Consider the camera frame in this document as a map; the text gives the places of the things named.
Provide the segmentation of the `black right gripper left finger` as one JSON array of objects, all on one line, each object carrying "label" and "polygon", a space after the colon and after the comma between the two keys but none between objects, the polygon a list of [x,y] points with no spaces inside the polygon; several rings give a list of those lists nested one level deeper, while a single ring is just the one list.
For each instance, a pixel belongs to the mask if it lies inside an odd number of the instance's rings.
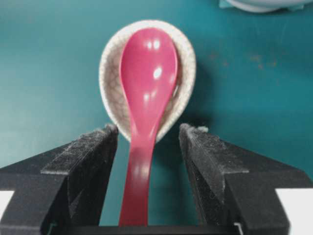
[{"label": "black right gripper left finger", "polygon": [[117,140],[117,127],[107,124],[2,167],[0,190],[12,196],[0,217],[1,234],[46,235],[52,226],[97,226]]}]

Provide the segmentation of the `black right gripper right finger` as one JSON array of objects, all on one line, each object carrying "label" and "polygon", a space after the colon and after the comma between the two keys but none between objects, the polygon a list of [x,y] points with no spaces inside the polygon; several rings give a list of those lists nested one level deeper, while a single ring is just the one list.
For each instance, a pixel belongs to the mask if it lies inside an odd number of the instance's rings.
[{"label": "black right gripper right finger", "polygon": [[201,225],[241,235],[310,235],[313,182],[302,170],[184,123],[179,143]]}]

